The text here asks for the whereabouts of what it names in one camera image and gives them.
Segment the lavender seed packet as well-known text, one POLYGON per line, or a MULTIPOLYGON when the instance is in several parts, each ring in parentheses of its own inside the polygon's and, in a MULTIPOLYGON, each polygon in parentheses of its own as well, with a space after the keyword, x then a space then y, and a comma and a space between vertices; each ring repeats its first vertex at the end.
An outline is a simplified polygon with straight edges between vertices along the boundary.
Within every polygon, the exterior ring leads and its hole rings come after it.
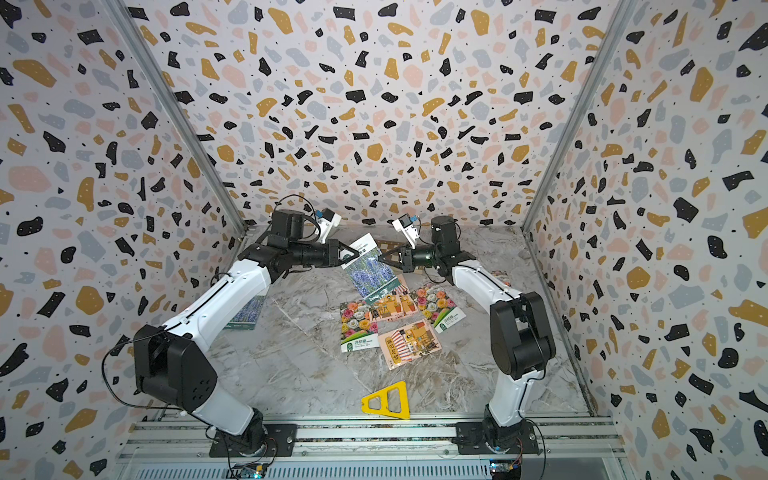
POLYGON ((253 297, 235 314, 225 328, 229 330, 254 330, 261 315, 265 300, 265 296, 253 297))
POLYGON ((378 260, 381 251, 371 234, 360 237, 351 246, 360 251, 360 256, 341 267, 366 303, 374 304, 395 288, 406 287, 390 266, 378 260))

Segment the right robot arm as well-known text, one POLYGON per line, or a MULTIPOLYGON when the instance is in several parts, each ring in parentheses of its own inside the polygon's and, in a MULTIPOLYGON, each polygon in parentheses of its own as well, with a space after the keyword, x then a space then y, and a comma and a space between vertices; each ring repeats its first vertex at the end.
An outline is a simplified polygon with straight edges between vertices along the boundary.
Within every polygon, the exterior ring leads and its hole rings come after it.
POLYGON ((431 221, 431 239, 419 243, 421 221, 403 215, 393 221, 408 244, 379 255, 382 263, 410 273, 433 268, 450 285, 464 291, 489 315, 490 350, 498 368, 494 394, 480 422, 456 425, 461 455, 512 455, 545 452, 536 427, 527 418, 536 382, 544 379, 556 345, 544 300, 504 284, 460 245, 460 227, 451 216, 431 221))

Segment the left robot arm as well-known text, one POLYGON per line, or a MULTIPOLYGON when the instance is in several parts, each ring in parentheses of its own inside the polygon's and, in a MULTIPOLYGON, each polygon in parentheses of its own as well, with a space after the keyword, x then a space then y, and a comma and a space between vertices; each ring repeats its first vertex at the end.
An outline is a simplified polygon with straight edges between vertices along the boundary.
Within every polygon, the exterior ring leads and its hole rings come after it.
POLYGON ((358 250, 329 236, 340 222, 330 209, 275 210, 267 230, 206 293, 164 324, 144 325, 130 340, 138 391, 214 429, 213 455, 260 456, 278 443, 269 439, 262 413, 220 384, 208 350, 277 280, 301 267, 333 268, 357 259, 358 250))

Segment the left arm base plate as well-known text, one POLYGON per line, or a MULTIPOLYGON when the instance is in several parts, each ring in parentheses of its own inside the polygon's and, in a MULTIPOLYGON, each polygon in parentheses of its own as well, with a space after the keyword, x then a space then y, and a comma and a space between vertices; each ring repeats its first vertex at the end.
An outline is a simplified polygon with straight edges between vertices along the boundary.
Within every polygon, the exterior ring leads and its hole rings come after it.
POLYGON ((298 425, 292 423, 257 423, 238 436, 217 430, 209 456, 230 460, 290 457, 297 430, 298 425))

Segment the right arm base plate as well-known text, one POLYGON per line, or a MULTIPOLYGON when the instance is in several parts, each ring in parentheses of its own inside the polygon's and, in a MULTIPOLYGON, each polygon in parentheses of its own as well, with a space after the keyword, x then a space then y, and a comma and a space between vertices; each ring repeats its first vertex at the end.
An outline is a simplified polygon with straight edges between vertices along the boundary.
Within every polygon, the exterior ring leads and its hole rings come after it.
POLYGON ((498 426, 492 419, 478 422, 459 422, 452 443, 461 455, 518 455, 540 454, 535 427, 522 420, 508 427, 498 426))

